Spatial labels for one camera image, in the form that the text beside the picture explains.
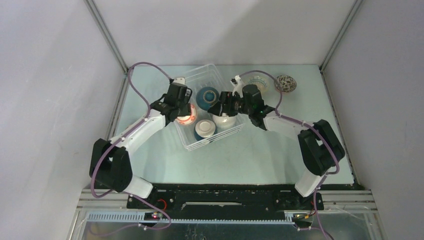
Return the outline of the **yellow patterned bowl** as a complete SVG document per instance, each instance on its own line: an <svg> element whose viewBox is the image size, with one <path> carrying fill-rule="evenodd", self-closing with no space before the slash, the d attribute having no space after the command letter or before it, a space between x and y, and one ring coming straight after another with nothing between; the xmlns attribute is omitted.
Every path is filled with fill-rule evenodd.
<svg viewBox="0 0 424 240"><path fill-rule="evenodd" d="M248 85L256 85L259 91L264 94L270 88L270 79L267 76L252 75L247 78Z"/></svg>

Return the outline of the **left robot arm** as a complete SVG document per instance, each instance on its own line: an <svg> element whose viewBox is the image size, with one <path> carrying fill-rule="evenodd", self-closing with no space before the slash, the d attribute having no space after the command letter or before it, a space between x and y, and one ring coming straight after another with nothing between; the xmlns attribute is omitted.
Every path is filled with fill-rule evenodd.
<svg viewBox="0 0 424 240"><path fill-rule="evenodd" d="M171 79L167 93L148 105L145 117L109 140L98 139L93 145L89 169L91 189L99 183L110 191L138 196L138 201L145 208L156 206L158 194L152 191L152 183L133 173L131 156L169 123L178 117L191 115L192 93L185 84L185 78Z"/></svg>

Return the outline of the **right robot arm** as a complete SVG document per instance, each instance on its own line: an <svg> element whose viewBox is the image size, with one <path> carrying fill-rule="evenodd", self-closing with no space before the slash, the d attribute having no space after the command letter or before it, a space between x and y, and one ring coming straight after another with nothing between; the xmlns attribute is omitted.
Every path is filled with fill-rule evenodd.
<svg viewBox="0 0 424 240"><path fill-rule="evenodd" d="M221 92L208 112L219 117L247 115L255 127L298 141L306 170L290 196L291 204L297 209L308 206L310 195L320 188L325 178L340 171L339 162L346 152L330 123L324 119L307 122L279 113L265 104L256 85L245 85L240 91Z"/></svg>

